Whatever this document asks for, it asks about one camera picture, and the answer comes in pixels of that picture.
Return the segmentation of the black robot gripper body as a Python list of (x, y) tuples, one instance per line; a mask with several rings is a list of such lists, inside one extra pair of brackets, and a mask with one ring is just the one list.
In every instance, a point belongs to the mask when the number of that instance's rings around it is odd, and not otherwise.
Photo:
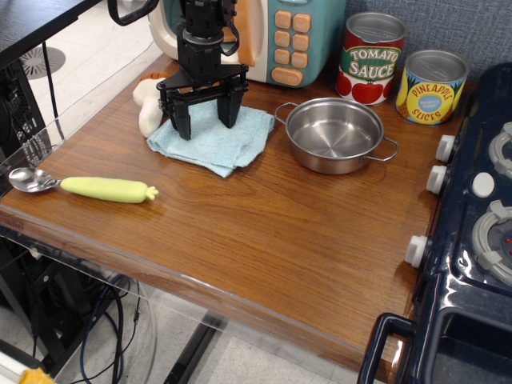
[(248, 89), (246, 64), (223, 64), (222, 34), (212, 38), (196, 38), (179, 34), (178, 72), (157, 84), (160, 107), (169, 110), (172, 101), (188, 105), (218, 99), (232, 90)]

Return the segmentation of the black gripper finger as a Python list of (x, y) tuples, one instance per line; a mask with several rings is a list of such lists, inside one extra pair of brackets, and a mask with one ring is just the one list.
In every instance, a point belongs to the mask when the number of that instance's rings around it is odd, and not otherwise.
[(170, 103), (169, 116), (180, 138), (190, 140), (191, 128), (188, 104), (180, 100), (172, 101)]
[(242, 91), (232, 90), (217, 99), (218, 118), (227, 128), (232, 128), (242, 104)]

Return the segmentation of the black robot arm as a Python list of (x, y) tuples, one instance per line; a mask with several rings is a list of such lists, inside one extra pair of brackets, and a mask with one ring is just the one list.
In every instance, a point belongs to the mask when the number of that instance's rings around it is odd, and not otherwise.
[(235, 125), (248, 91), (246, 64), (223, 64), (234, 54), (239, 33), (233, 23), (235, 1), (181, 1), (184, 22), (177, 28), (178, 71), (159, 82), (159, 105), (182, 139), (191, 136), (189, 107), (217, 102), (218, 119)]

